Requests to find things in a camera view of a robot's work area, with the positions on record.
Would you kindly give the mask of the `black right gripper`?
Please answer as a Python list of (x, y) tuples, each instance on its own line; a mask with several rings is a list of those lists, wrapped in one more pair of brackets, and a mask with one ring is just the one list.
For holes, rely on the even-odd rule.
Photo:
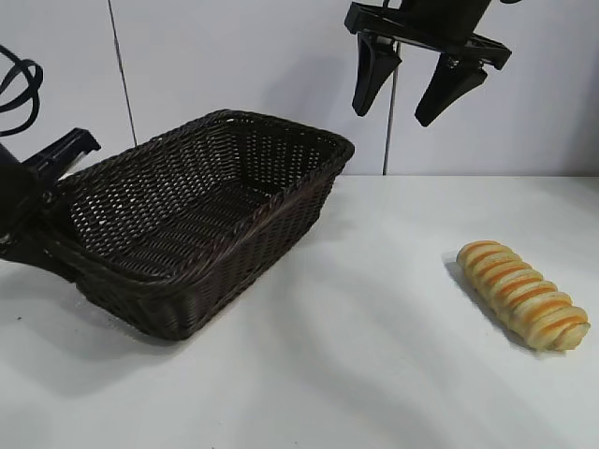
[(489, 1), (402, 1), (392, 7), (353, 2), (344, 26), (357, 35), (358, 72), (352, 107), (365, 116), (379, 91), (402, 62), (396, 41), (441, 53), (415, 116), (429, 126), (463, 95), (484, 83), (483, 65), (500, 70), (512, 51), (475, 32)]

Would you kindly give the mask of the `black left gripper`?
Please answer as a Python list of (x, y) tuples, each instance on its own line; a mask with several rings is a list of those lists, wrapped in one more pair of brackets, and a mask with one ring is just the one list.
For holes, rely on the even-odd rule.
[(69, 172), (80, 159), (100, 149), (90, 131), (74, 128), (22, 162), (1, 150), (3, 260), (40, 268), (70, 283), (77, 280), (74, 268), (29, 236), (44, 224), (85, 245), (100, 235), (101, 216), (90, 191), (94, 169)]

